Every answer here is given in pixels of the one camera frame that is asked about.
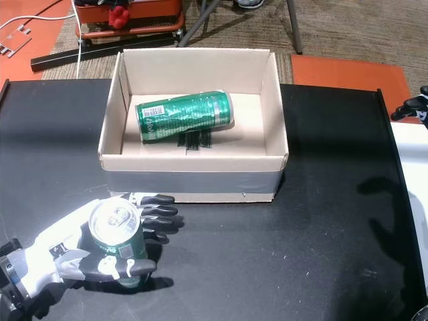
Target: black tabletop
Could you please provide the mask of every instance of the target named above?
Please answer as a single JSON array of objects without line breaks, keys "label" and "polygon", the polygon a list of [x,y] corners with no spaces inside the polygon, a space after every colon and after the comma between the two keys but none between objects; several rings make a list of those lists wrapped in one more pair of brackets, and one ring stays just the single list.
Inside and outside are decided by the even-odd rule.
[{"label": "black tabletop", "polygon": [[[0,243],[29,246],[110,196],[96,153],[109,83],[11,83]],[[272,204],[177,205],[185,224],[153,252],[144,289],[78,284],[44,320],[408,320],[424,285],[379,95],[291,85],[282,95],[290,159]]]}]

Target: brown carpet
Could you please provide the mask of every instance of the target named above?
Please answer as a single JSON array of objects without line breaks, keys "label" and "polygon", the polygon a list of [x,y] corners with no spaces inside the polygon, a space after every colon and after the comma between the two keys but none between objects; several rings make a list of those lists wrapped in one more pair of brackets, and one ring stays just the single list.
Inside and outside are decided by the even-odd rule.
[{"label": "brown carpet", "polygon": [[[184,1],[188,29],[198,17],[199,3]],[[296,7],[304,54],[402,66],[413,94],[428,83],[428,1],[296,0]],[[74,26],[73,19],[64,23],[53,52],[77,47]],[[190,46],[271,49],[278,55],[280,80],[292,82],[293,37],[285,0],[265,0],[252,11],[224,0]],[[83,62],[80,77],[109,78],[114,60]],[[73,78],[75,69],[75,64],[54,68],[43,78]]]}]

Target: open cardboard box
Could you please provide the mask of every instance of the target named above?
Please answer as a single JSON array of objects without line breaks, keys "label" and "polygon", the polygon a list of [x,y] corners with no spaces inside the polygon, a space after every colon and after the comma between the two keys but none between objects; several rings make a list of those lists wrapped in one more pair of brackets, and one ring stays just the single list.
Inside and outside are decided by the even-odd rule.
[{"label": "open cardboard box", "polygon": [[[224,90],[232,127],[213,130],[212,148],[177,137],[141,143],[135,105]],[[288,145],[274,53],[264,49],[156,48],[118,54],[98,156],[109,188],[157,192],[177,202],[268,202]]]}]

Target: green soda can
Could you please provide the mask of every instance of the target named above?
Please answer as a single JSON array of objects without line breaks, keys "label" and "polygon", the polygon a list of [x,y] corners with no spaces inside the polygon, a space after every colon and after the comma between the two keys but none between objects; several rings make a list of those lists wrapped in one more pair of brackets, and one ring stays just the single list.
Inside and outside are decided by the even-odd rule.
[{"label": "green soda can", "polygon": [[[101,201],[92,211],[88,223],[95,243],[106,255],[122,259],[147,258],[140,213],[126,199]],[[119,279],[118,282],[134,288],[140,283],[140,278]]]},{"label": "green soda can", "polygon": [[220,90],[147,102],[135,107],[142,141],[233,122],[230,95]]}]

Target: robotic hand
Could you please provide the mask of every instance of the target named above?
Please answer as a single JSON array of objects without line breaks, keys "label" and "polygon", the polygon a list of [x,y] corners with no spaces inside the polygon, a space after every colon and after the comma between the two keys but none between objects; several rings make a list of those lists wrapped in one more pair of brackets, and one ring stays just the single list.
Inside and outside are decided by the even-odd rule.
[{"label": "robotic hand", "polygon": [[103,202],[119,198],[125,207],[140,214],[138,228],[144,242],[168,243],[168,237],[157,230],[174,226],[170,216],[176,215],[177,209],[165,206],[174,203],[173,197],[128,193],[95,199],[42,231],[32,246],[22,249],[18,240],[12,239],[0,247],[0,320],[12,320],[16,312],[24,314],[30,302],[51,283],[110,282],[148,276],[156,270],[156,263],[150,259],[107,255],[97,246],[90,251],[82,248],[82,231],[89,231],[92,212]]},{"label": "robotic hand", "polygon": [[421,94],[408,99],[401,107],[391,114],[391,120],[400,120],[404,117],[418,117],[428,129],[428,86],[421,87]]}]

